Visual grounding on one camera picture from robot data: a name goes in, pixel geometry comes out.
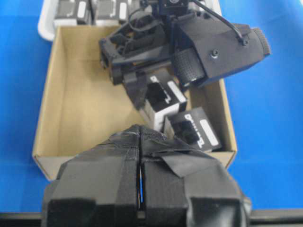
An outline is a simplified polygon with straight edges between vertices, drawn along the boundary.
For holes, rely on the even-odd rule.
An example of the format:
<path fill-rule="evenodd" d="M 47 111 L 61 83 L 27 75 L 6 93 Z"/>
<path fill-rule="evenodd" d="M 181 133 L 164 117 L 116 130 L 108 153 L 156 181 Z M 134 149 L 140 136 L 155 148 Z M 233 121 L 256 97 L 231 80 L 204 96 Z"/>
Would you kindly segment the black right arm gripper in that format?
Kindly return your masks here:
<path fill-rule="evenodd" d="M 101 61 L 134 107 L 145 105 L 144 71 L 170 64 L 182 91 L 247 70 L 271 53 L 259 28 L 227 25 L 207 13 L 181 17 L 136 16 L 99 41 Z"/>

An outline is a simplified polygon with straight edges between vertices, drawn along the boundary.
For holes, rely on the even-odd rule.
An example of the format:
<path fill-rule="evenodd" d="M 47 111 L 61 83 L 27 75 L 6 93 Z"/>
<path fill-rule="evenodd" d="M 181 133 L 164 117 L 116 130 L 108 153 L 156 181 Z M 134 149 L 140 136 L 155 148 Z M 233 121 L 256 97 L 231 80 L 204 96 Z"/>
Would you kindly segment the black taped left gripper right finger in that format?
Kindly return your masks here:
<path fill-rule="evenodd" d="M 249 226 L 251 202 L 218 159 L 146 127 L 140 136 L 147 226 Z"/>

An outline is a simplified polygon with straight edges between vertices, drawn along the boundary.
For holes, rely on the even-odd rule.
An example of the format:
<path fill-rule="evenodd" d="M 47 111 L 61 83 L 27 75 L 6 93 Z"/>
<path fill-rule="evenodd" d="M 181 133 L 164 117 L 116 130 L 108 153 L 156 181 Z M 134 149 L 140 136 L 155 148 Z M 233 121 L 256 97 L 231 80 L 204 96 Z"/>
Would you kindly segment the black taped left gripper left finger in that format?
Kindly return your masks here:
<path fill-rule="evenodd" d="M 63 163 L 45 189 L 44 227 L 134 227 L 137 225 L 140 127 Z"/>

